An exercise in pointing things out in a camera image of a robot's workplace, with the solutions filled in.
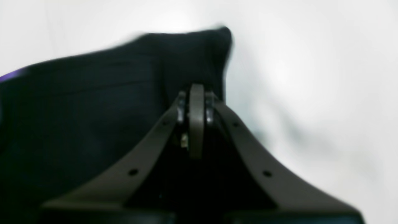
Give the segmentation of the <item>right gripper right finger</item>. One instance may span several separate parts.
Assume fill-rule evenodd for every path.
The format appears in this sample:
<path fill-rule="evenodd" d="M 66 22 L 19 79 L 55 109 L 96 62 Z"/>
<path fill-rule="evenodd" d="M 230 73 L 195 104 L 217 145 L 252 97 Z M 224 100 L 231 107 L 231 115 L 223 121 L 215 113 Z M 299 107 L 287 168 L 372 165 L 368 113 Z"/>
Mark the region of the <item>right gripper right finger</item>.
<path fill-rule="evenodd" d="M 291 172 L 253 136 L 238 115 L 212 91 L 197 86 L 198 156 L 203 155 L 206 126 L 219 120 L 250 177 L 268 197 L 271 208 L 226 213 L 229 224 L 363 224 L 354 207 L 319 190 Z"/>

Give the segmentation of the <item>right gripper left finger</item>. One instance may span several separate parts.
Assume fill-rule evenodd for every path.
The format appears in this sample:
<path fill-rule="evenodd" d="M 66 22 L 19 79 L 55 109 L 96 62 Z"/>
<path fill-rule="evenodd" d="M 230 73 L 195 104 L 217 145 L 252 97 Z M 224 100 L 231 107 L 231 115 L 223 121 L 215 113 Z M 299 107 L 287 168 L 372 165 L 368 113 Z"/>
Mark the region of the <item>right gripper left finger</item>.
<path fill-rule="evenodd" d="M 127 201 L 155 167 L 177 125 L 198 106 L 198 85 L 181 91 L 148 134 L 123 158 L 94 179 L 42 205 L 42 224 L 172 224 L 173 214 L 127 209 Z"/>

